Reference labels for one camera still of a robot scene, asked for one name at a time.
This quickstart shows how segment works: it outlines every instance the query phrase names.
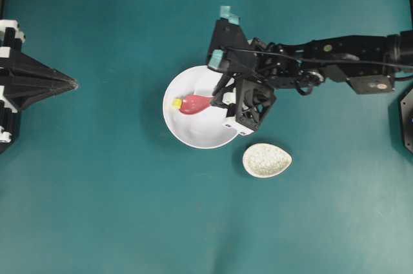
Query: black cable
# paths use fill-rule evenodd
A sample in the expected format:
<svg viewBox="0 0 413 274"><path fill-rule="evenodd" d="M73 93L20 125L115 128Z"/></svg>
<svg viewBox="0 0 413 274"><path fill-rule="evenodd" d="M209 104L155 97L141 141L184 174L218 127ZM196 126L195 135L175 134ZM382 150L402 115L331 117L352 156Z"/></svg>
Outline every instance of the black cable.
<svg viewBox="0 0 413 274"><path fill-rule="evenodd" d="M287 58L290 60L294 60L297 62L304 62L304 63L325 63L325 64L334 64L334 63L342 63L342 64L376 64L380 66L389 66L392 68L400 68L400 69L409 69L413 72L413 66L408 66L405 64L396 64L396 63L382 63L380 61L366 61L366 60L328 60L328 59L307 59L307 58L295 58L290 55L280 54L280 53L271 53L271 52L260 52L258 50L244 50L242 48L234 48L234 47L227 47L227 50L233 50L236 52L246 52L246 53L255 53L255 54L263 54L263 55L271 55L271 56L278 56L282 58Z"/></svg>
<svg viewBox="0 0 413 274"><path fill-rule="evenodd" d="M404 81L409 81L413 79L413 74L409 76L404 76L404 77L396 77L394 80L397 82L404 82Z"/></svg>

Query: screw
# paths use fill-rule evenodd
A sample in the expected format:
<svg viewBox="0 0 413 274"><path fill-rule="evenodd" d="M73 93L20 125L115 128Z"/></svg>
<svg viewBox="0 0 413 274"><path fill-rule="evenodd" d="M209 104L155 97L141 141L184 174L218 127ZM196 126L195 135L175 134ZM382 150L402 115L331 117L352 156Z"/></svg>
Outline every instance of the screw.
<svg viewBox="0 0 413 274"><path fill-rule="evenodd" d="M386 84L377 84L377 88L379 88L380 90L384 90L387 88Z"/></svg>
<svg viewBox="0 0 413 274"><path fill-rule="evenodd" d="M332 49L333 49L333 46L332 46L331 44L327 44L327 45L325 45L324 48L323 48L323 50L324 50L325 52L331 52Z"/></svg>

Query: white ceramic bowl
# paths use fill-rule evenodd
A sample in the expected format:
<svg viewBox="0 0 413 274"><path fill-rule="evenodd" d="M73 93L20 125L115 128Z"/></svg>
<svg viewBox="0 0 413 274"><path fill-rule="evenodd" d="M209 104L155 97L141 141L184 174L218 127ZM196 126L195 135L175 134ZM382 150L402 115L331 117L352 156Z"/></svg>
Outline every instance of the white ceramic bowl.
<svg viewBox="0 0 413 274"><path fill-rule="evenodd" d="M195 66L180 73L169 84L163 97L163 118L172 134L181 142L195 148L217 148L232 141L237 131L225 128L227 110L210 106L194 115L182 114L172 107L175 98L190 94L210 97L221 74L207 66Z"/></svg>

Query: bowl rim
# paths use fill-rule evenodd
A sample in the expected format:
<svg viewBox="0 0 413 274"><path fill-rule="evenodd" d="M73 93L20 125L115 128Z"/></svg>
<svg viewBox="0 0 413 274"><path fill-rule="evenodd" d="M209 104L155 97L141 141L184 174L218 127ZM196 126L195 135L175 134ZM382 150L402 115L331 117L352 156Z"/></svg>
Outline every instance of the bowl rim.
<svg viewBox="0 0 413 274"><path fill-rule="evenodd" d="M171 82L169 83L168 87L167 87L166 90L165 90L165 93L163 94L163 100L162 100L163 120L164 120L166 126L168 127L168 130L170 131L170 133L172 133L172 135L173 135L175 138L177 138L178 140L180 140L180 141L181 141L182 143L184 143L185 145L188 145L189 147L193 147L193 148L198 148L198 149L200 149L200 150L213 150L214 148L222 147L222 146L228 144L229 142L231 142L232 140L234 140L234 139L237 137L238 133L235 133L234 136L233 136L231 139L225 141L224 143L218 144L218 145L216 145L216 146L208 146L208 147L196 146L196 145L193 145L193 144L189 144L188 142L185 142L185 141L182 140L180 137L178 137L177 134L174 133L174 131L172 131L172 129L171 129L171 127L170 127L170 123L169 123L168 120L166 119L166 108L165 108L165 104L166 104L166 102L165 102L165 100L166 100L166 93L168 92L170 86L172 85L172 83L175 81L176 78L178 78L181 74L187 72L188 70L194 69L194 68L206 68L206 69L208 69L208 66L206 66L206 65L202 65L202 66L192 66L192 67L190 67L190 68L187 68L187 69L183 70L181 73L177 74L177 75L171 80Z"/></svg>

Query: black structure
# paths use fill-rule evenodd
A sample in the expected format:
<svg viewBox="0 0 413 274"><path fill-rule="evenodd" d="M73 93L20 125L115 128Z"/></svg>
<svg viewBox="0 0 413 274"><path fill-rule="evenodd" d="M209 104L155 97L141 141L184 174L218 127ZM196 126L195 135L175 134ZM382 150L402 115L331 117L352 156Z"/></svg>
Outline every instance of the black structure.
<svg viewBox="0 0 413 274"><path fill-rule="evenodd" d="M0 0L0 153L17 139L23 110L77 88L71 77L21 52L26 37L17 21L3 20L4 4Z"/></svg>
<svg viewBox="0 0 413 274"><path fill-rule="evenodd" d="M227 109L233 128L256 131L276 100L275 90L311 94L326 79L347 83L358 94L388 93L398 72L413 72L413 31L388 37L351 35L301 45L249 43L239 19L221 8L208 50L208 67L223 74L212 105ZM225 95L236 94L234 101Z"/></svg>

